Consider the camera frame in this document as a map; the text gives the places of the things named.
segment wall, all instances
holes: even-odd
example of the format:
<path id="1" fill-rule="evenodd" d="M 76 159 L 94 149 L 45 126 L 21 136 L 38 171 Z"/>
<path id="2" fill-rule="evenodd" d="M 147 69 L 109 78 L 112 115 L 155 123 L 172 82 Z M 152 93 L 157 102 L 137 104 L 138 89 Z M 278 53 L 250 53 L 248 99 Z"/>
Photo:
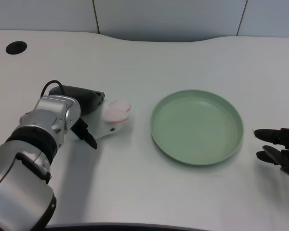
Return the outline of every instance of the wall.
<path id="1" fill-rule="evenodd" d="M 0 29 L 97 32 L 92 0 L 0 0 Z"/>
<path id="2" fill-rule="evenodd" d="M 98 33 L 93 0 L 0 0 L 0 29 Z M 140 41 L 289 37 L 289 0 L 94 0 L 100 33 Z"/>
<path id="3" fill-rule="evenodd" d="M 100 33 L 136 41 L 235 36 L 246 0 L 94 0 Z"/>
<path id="4" fill-rule="evenodd" d="M 238 35 L 289 37 L 289 0 L 249 0 Z"/>

